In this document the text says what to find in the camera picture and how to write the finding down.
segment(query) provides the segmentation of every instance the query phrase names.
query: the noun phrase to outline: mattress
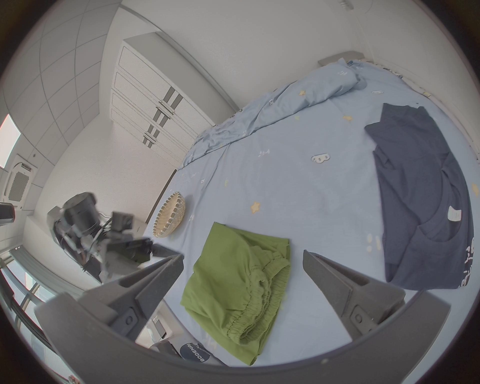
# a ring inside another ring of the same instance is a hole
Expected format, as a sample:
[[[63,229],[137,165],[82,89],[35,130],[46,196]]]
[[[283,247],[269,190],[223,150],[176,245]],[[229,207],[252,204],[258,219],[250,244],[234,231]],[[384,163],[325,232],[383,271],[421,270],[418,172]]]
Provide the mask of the mattress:
[[[478,222],[480,169],[451,120],[387,70],[357,61],[349,68],[341,63],[344,71],[332,65],[317,70],[330,67],[324,72],[329,80],[299,81],[280,88],[250,103],[257,108],[253,112],[244,108],[250,117],[243,125],[235,122],[241,120],[236,115],[233,121],[200,136],[154,212],[153,217],[175,191],[185,197],[187,208],[180,226],[167,238],[154,238],[185,256],[184,271],[165,301],[191,334],[229,366],[245,364],[221,348],[180,305],[214,222],[290,239],[290,280],[271,335],[254,366],[306,359],[351,341],[325,296],[303,271],[302,255],[307,249],[385,281],[382,211],[372,155],[375,143],[364,129],[380,120],[383,103],[427,109],[462,168],[474,222]],[[355,81],[351,81],[350,71]],[[339,75],[350,82],[337,84]],[[308,102],[297,105],[287,98],[283,115],[262,115],[265,108],[279,103],[275,92],[285,95],[289,89],[292,98],[306,96]],[[219,131],[227,132],[229,139],[212,140]],[[153,222],[145,236],[152,237]],[[421,375],[444,351],[463,323],[479,286],[480,279],[472,269],[466,287],[432,291],[452,305],[451,313],[410,377]],[[406,300],[414,293],[407,291]]]

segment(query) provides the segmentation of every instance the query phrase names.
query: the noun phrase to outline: cabinet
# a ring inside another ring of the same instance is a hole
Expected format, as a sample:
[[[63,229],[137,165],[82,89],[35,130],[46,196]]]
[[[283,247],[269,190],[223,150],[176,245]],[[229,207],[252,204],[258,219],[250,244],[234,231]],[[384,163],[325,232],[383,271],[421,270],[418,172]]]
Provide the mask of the cabinet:
[[[110,118],[175,167],[195,138],[234,113],[223,97],[155,33],[122,42]]]

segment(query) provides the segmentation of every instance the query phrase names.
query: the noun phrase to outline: folded green garment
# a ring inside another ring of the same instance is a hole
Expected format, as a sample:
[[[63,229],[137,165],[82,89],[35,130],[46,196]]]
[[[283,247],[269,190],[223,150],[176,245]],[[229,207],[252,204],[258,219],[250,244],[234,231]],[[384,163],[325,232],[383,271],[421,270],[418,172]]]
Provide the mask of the folded green garment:
[[[288,239],[214,223],[181,304],[237,359],[262,353],[290,274]]]

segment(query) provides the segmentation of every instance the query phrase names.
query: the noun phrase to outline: cabinet handle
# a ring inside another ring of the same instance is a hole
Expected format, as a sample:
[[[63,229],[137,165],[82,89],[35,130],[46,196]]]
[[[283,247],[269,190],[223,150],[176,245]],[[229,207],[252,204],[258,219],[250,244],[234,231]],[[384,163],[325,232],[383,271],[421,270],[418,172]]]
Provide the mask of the cabinet handle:
[[[158,102],[163,108],[165,108],[168,112],[170,112],[170,114],[172,115],[175,115],[175,111],[174,109],[167,104],[167,102],[165,100],[160,100]]]

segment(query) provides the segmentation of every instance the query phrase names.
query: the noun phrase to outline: woven basket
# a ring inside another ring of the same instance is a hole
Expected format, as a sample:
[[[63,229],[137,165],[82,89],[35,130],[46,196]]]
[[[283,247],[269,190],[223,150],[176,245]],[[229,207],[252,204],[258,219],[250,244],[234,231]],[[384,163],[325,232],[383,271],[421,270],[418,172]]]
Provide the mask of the woven basket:
[[[153,235],[167,237],[179,226],[183,215],[185,215],[185,199],[180,192],[175,192],[165,201],[158,212],[153,225]]]

